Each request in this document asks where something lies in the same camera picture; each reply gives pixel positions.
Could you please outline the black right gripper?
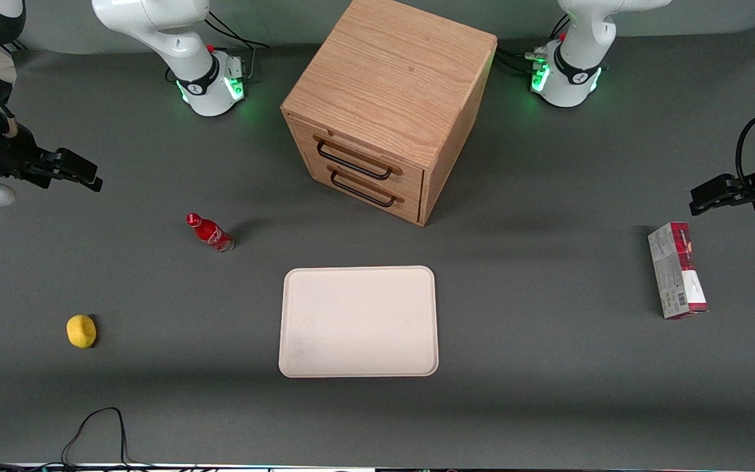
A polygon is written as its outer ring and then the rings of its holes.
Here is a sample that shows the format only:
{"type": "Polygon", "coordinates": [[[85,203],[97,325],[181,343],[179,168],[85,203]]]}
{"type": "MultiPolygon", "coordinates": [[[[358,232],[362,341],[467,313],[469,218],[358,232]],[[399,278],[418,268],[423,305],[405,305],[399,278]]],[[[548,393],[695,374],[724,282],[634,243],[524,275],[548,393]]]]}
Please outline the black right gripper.
{"type": "Polygon", "coordinates": [[[48,189],[52,180],[67,180],[100,192],[103,180],[96,177],[97,166],[88,159],[66,147],[55,150],[55,165],[60,173],[45,159],[46,150],[37,146],[32,132],[24,125],[17,125],[15,137],[8,138],[6,121],[0,121],[0,177],[27,180],[40,188],[48,189]]]}

